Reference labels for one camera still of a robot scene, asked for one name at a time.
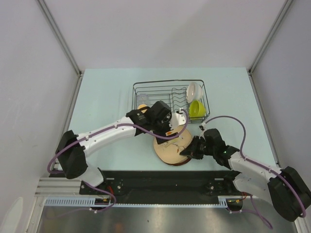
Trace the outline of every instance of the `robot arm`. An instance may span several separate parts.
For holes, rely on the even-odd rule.
[[[153,131],[162,137],[158,144],[168,141],[166,133],[187,122],[182,113],[172,113],[171,108],[162,101],[151,108],[132,110],[116,122],[100,129],[75,135],[73,131],[63,134],[56,154],[68,145],[76,143],[58,156],[58,161],[67,179],[78,178],[92,186],[98,186],[104,178],[100,170],[87,163],[86,158],[100,148],[127,137]]]
[[[301,216],[299,200],[304,208],[311,205],[311,192],[295,169],[289,166],[281,169],[243,156],[239,149],[225,144],[217,129],[205,130],[201,136],[195,136],[180,155],[193,159],[210,155],[218,164],[240,172],[232,180],[235,188],[272,204],[288,221],[295,221]],[[294,189],[298,198],[286,183]]]

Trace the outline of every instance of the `orange wire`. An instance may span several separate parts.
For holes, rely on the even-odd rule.
[[[113,194],[113,190],[111,186],[108,186],[108,189],[110,190],[111,194]]]
[[[242,200],[245,200],[247,198],[247,194],[242,192],[243,196],[245,196]]]

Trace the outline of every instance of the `yellow-green bowl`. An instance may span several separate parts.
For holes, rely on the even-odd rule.
[[[189,107],[189,116],[190,118],[194,117],[204,117],[206,114],[206,109],[204,105],[197,100],[194,100]]]

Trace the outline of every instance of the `dish rack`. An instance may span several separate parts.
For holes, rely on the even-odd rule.
[[[170,106],[172,112],[184,108],[189,113],[190,103],[187,100],[187,88],[191,82],[196,82],[203,90],[203,96],[199,101],[204,105],[206,114],[203,117],[189,117],[189,123],[202,123],[210,114],[203,80],[164,80],[135,83],[133,85],[132,109],[138,109],[138,95],[144,94],[144,96],[148,96],[151,106],[161,100]]]

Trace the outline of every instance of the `white bowl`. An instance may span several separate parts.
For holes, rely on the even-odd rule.
[[[187,88],[187,101],[191,103],[194,100],[200,100],[203,96],[203,90],[199,84],[191,82]]]

